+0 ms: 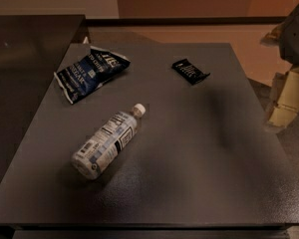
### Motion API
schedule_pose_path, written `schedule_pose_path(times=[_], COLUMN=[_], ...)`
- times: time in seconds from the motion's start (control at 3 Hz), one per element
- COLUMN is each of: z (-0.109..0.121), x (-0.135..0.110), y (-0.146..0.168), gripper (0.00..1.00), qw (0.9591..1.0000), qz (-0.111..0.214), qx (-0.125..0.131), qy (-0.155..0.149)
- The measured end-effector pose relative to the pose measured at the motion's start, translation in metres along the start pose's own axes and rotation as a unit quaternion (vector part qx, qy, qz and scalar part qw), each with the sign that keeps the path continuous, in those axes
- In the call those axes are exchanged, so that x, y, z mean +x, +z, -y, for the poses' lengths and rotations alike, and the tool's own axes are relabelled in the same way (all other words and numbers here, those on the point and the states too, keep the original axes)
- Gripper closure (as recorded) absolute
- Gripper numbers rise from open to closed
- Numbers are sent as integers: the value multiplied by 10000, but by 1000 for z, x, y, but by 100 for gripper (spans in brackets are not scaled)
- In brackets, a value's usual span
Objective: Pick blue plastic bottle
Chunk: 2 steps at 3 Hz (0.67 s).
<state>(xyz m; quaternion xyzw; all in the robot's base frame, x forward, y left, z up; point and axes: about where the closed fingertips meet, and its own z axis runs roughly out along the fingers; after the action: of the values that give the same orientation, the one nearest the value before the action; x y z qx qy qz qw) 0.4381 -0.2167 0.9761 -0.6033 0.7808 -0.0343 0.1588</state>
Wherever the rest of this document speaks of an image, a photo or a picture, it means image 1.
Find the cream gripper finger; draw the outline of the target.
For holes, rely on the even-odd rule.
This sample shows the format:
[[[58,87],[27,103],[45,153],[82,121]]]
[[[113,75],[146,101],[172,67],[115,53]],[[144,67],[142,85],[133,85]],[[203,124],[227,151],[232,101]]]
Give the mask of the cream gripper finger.
[[[285,73],[276,73],[272,80],[265,124],[270,129],[284,129],[299,114],[299,66]]]

